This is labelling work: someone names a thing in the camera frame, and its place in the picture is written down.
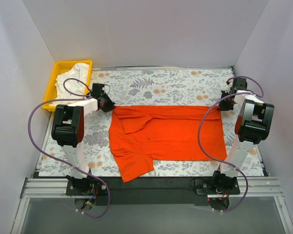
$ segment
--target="white wall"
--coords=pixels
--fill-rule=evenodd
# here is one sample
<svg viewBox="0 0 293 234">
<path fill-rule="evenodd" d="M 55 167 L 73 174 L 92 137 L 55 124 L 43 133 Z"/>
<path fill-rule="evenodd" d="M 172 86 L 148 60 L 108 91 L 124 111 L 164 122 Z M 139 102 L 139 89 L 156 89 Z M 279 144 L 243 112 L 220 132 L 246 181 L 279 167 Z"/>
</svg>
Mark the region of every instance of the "white wall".
<svg viewBox="0 0 293 234">
<path fill-rule="evenodd" d="M 268 2 L 235 70 L 258 80 L 264 101 L 275 105 L 270 135 L 259 147 L 293 222 L 293 0 Z"/>
<path fill-rule="evenodd" d="M 227 67 L 268 0 L 23 0 L 55 60 Z"/>
<path fill-rule="evenodd" d="M 21 0 L 0 0 L 0 234 L 10 233 L 26 176 L 39 153 L 27 135 L 31 110 L 41 102 L 54 60 Z M 33 123 L 42 143 L 48 114 Z"/>
</svg>

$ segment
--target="wall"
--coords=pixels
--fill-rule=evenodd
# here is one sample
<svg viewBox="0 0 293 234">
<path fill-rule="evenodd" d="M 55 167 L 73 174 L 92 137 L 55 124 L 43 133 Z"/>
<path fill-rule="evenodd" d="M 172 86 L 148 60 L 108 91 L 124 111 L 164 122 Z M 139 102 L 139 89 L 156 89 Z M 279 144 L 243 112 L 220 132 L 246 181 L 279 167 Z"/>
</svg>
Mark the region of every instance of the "wall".
<svg viewBox="0 0 293 234">
<path fill-rule="evenodd" d="M 0 0 L 0 234 L 10 233 L 26 176 L 39 153 L 27 135 L 31 110 L 41 102 L 54 60 L 21 0 Z M 33 123 L 41 145 L 48 113 Z"/>
<path fill-rule="evenodd" d="M 264 101 L 275 105 L 270 135 L 259 147 L 293 222 L 293 0 L 269 1 L 235 70 L 258 80 Z"/>
<path fill-rule="evenodd" d="M 23 0 L 55 60 L 234 65 L 268 0 Z"/>
</svg>

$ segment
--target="table surface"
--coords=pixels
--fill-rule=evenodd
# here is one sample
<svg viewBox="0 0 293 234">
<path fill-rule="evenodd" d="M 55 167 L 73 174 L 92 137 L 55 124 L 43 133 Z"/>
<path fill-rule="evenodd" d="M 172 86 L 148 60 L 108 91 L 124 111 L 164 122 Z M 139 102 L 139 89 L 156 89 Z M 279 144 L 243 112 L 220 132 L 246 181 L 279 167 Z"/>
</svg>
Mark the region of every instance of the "table surface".
<svg viewBox="0 0 293 234">
<path fill-rule="evenodd" d="M 225 81 L 232 77 L 231 69 L 198 70 L 110 70 L 94 71 L 91 83 L 99 82 L 111 87 L 109 96 L 118 105 L 200 105 L 211 106 L 226 89 Z M 234 126 L 240 109 L 222 112 L 224 139 L 227 153 L 235 135 Z M 95 176 L 120 176 L 119 168 L 109 148 L 108 130 L 111 112 L 93 112 L 84 120 L 84 157 Z M 61 147 L 51 137 L 48 125 L 45 150 L 66 160 Z M 259 153 L 254 147 L 241 170 L 247 176 L 263 176 Z M 217 169 L 216 161 L 154 160 L 154 170 L 142 176 L 211 176 Z M 71 168 L 47 156 L 41 157 L 39 176 L 69 175 Z"/>
</svg>

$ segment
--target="yellow plastic bin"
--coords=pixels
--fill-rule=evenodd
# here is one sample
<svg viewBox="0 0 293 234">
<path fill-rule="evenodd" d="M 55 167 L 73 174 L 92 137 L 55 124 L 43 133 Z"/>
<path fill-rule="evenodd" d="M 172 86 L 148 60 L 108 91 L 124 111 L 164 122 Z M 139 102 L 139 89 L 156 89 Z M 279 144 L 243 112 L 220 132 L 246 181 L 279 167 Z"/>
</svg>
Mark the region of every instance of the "yellow plastic bin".
<svg viewBox="0 0 293 234">
<path fill-rule="evenodd" d="M 86 84 L 90 85 L 91 72 L 92 72 L 92 61 L 91 60 L 56 62 L 53 67 L 53 71 L 52 71 L 52 74 L 51 74 L 51 77 L 49 80 L 47 90 L 44 94 L 43 101 L 52 100 L 57 97 L 57 88 L 55 86 L 56 78 L 58 77 L 58 75 L 63 74 L 64 72 L 68 72 L 69 70 L 71 70 L 73 68 L 73 66 L 79 62 L 89 64 L 88 78 L 87 78 Z M 84 94 L 87 94 L 88 93 L 87 88 L 85 87 L 84 89 L 85 89 Z M 49 106 L 49 104 L 52 104 L 52 103 L 47 103 L 47 104 L 43 105 L 42 108 L 44 108 L 50 112 L 54 112 L 56 106 Z"/>
</svg>

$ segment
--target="orange cloth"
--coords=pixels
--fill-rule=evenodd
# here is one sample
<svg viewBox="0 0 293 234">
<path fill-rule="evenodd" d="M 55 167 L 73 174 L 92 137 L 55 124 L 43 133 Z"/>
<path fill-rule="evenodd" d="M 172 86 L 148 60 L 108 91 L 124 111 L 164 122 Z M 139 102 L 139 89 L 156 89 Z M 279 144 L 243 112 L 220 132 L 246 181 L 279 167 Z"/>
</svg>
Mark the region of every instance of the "orange cloth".
<svg viewBox="0 0 293 234">
<path fill-rule="evenodd" d="M 124 182 L 147 173 L 153 160 L 210 160 L 197 132 L 207 106 L 118 106 L 109 129 L 111 151 Z M 212 156 L 227 157 L 220 112 L 204 121 L 201 141 Z"/>
</svg>

